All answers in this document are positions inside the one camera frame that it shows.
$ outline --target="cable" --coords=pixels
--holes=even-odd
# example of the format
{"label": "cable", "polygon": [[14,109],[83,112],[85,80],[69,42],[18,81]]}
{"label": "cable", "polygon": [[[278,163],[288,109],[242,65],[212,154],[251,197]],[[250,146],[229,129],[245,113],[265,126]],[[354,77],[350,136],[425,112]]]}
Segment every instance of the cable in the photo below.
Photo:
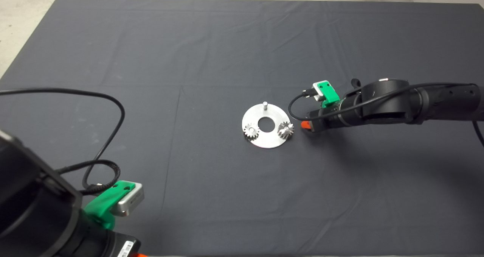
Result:
{"label": "cable", "polygon": [[[125,111],[121,102],[119,102],[119,100],[117,100],[116,98],[104,93],[82,91],[82,90],[76,90],[76,89],[66,89],[66,88],[23,88],[23,89],[12,89],[12,90],[0,90],[0,95],[13,95],[13,94],[22,94],[22,93],[65,93],[65,94],[72,94],[72,95],[82,95],[82,96],[103,98],[115,103],[119,107],[121,116],[119,117],[119,121],[114,127],[114,130],[111,132],[106,142],[102,145],[102,147],[100,148],[100,150],[98,151],[98,153],[96,154],[93,160],[99,159],[99,157],[104,153],[104,151],[106,150],[107,146],[111,143],[116,133],[118,133],[118,130],[124,121]],[[86,172],[84,173],[84,176],[82,178],[82,186],[86,189],[88,188],[90,189],[90,187],[93,186],[87,183],[89,174],[92,171],[92,167],[93,165],[89,166],[88,169],[86,169]]]}
{"label": "cable", "polygon": [[301,94],[297,95],[294,99],[292,99],[292,101],[289,102],[289,106],[287,107],[287,111],[289,112],[289,115],[291,115],[296,120],[299,120],[299,121],[314,121],[314,120],[325,119],[325,118],[328,118],[328,117],[331,117],[331,116],[339,115],[339,114],[349,112],[349,111],[352,111],[352,110],[356,110],[356,109],[359,109],[360,107],[364,107],[366,105],[377,102],[379,100],[389,98],[389,97],[398,95],[400,93],[403,93],[405,91],[409,91],[409,90],[416,89],[416,88],[431,87],[431,86],[463,86],[463,85],[475,85],[475,84],[473,84],[473,83],[422,83],[422,84],[408,85],[408,86],[400,88],[398,90],[395,90],[395,91],[392,91],[392,92],[389,92],[389,93],[385,93],[382,96],[375,97],[375,98],[372,98],[370,100],[366,100],[365,102],[359,103],[357,105],[347,107],[347,108],[342,109],[342,110],[329,112],[327,114],[323,114],[323,115],[320,115],[320,116],[311,117],[311,118],[299,117],[299,116],[296,116],[292,112],[292,104],[294,104],[294,102],[301,97],[307,97],[306,91],[303,91]]}
{"label": "cable", "polygon": [[86,188],[85,190],[79,191],[83,195],[93,195],[95,193],[100,193],[100,192],[105,191],[107,188],[110,188],[111,186],[113,186],[114,183],[116,183],[116,181],[118,181],[118,178],[121,175],[121,169],[119,168],[119,166],[117,164],[115,164],[114,162],[111,162],[110,160],[107,160],[107,159],[95,159],[95,160],[88,160],[86,162],[81,162],[80,164],[74,164],[74,165],[71,165],[71,166],[66,166],[66,167],[63,167],[61,169],[57,169],[56,172],[58,174],[65,174],[65,173],[68,173],[68,172],[83,169],[85,167],[92,167],[95,164],[104,164],[104,165],[108,166],[109,168],[113,169],[114,178],[106,184],[97,185],[93,188]]}
{"label": "cable", "polygon": [[479,129],[479,125],[477,121],[472,121],[472,125],[474,126],[474,130],[476,131],[477,138],[481,142],[482,146],[484,146],[484,137],[482,136],[481,130]]}

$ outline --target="silver gear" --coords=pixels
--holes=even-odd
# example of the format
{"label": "silver gear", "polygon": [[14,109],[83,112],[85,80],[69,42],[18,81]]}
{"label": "silver gear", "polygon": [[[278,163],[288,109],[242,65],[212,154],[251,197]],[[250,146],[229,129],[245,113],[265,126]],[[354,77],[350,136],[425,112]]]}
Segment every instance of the silver gear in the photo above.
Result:
{"label": "silver gear", "polygon": [[247,124],[244,128],[244,135],[249,141],[252,141],[259,136],[259,131],[261,131],[259,126],[255,124]]}
{"label": "silver gear", "polygon": [[289,122],[282,122],[277,128],[277,135],[283,139],[289,138],[294,134],[294,125]]}

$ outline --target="hole in plate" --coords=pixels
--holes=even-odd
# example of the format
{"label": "hole in plate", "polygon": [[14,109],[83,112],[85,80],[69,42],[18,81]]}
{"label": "hole in plate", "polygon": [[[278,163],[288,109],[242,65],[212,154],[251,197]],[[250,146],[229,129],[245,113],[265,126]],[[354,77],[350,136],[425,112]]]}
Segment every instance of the hole in plate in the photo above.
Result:
{"label": "hole in plate", "polygon": [[262,117],[259,120],[258,125],[261,131],[264,131],[264,132],[271,132],[275,129],[275,123],[269,117]]}

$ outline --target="table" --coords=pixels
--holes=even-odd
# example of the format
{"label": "table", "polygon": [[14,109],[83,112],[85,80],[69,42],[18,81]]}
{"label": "table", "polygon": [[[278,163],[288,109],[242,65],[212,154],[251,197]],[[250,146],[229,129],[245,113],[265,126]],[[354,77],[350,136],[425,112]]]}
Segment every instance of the table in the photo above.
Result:
{"label": "table", "polygon": [[[0,88],[121,100],[126,122],[103,157],[146,198],[115,230],[147,254],[483,254],[483,150],[470,123],[296,129],[273,150],[240,130],[252,105],[285,109],[323,79],[339,93],[352,78],[483,84],[482,33],[479,5],[56,0]],[[91,159],[118,116],[95,98],[0,100],[0,127],[54,168]],[[97,167],[90,182],[110,178]]]}

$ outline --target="orange part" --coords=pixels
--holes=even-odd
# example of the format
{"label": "orange part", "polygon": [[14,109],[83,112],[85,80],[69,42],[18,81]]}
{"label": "orange part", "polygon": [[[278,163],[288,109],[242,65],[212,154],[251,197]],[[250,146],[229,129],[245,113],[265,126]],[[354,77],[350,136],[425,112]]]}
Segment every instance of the orange part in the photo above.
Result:
{"label": "orange part", "polygon": [[302,121],[301,122],[301,127],[303,129],[311,129],[311,123],[309,121]]}

